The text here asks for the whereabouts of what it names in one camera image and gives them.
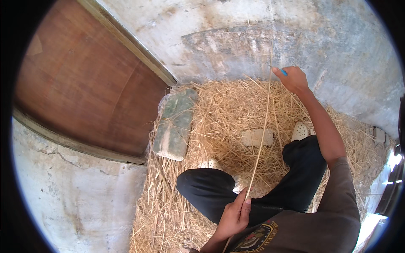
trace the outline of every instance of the hay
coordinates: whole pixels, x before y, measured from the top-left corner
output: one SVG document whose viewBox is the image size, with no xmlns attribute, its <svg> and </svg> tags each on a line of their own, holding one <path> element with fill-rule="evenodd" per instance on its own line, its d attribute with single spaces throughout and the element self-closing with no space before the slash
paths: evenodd
<svg viewBox="0 0 405 253">
<path fill-rule="evenodd" d="M 201 248 L 214 233 L 216 225 L 195 210 L 176 190 L 176 178 L 183 171 L 197 168 L 202 161 L 215 157 L 225 172 L 239 175 L 240 183 L 248 186 L 257 158 L 258 147 L 241 144 L 241 132 L 261 128 L 266 111 L 265 81 L 210 81 L 193 84 L 198 102 L 192 122 L 188 153 L 181 161 L 148 156 L 148 176 L 139 200 L 130 244 L 135 252 L 181 252 L 181 245 Z M 299 99 L 280 83 L 271 83 L 268 128 L 273 130 L 272 146 L 263 146 L 259 159 L 253 198 L 267 194 L 289 168 L 282 160 L 282 147 L 289 143 L 294 125 L 304 122 L 313 129 L 308 112 Z M 367 134 L 370 125 L 327 111 L 343 137 L 351 161 L 360 215 L 364 218 L 365 197 L 372 180 L 386 161 L 384 144 L 376 145 Z M 325 173 L 309 212 L 315 212 L 328 181 Z"/>
</svg>

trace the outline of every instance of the brown door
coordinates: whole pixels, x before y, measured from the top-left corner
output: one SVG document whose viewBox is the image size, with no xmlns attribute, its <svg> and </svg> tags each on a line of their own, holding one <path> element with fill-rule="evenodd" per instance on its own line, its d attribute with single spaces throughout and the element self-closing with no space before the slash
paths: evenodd
<svg viewBox="0 0 405 253">
<path fill-rule="evenodd" d="M 61 134 L 142 156 L 167 88 L 81 5 L 60 0 L 27 50 L 15 102 Z"/>
</svg>

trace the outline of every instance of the t-shirt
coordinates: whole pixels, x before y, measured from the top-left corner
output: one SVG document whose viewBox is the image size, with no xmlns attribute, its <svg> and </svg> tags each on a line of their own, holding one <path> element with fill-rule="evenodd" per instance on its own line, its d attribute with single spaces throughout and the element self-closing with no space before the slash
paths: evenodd
<svg viewBox="0 0 405 253">
<path fill-rule="evenodd" d="M 234 235 L 226 252 L 352 252 L 360 216 L 347 158 L 337 160 L 316 213 L 284 210 Z"/>
</svg>

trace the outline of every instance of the sleeve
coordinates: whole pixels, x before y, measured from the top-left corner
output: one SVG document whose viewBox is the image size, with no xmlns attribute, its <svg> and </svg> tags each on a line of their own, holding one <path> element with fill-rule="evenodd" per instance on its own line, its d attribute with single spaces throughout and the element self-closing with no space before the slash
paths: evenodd
<svg viewBox="0 0 405 253">
<path fill-rule="evenodd" d="M 330 170 L 318 212 L 341 213 L 360 221 L 352 173 L 346 157 L 339 158 Z"/>
</svg>

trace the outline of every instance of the black pants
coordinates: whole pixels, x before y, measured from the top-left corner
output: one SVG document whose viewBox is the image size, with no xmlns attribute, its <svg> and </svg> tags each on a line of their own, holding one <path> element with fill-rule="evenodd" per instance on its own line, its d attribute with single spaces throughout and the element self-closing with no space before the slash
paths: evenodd
<svg viewBox="0 0 405 253">
<path fill-rule="evenodd" d="M 249 227 L 260 224 L 282 210 L 305 212 L 326 169 L 316 135 L 295 140 L 284 147 L 283 159 L 290 171 L 262 198 L 252 199 Z M 218 224 L 226 204 L 235 200 L 232 176 L 217 169 L 191 169 L 177 178 L 177 190 L 197 210 Z"/>
</svg>

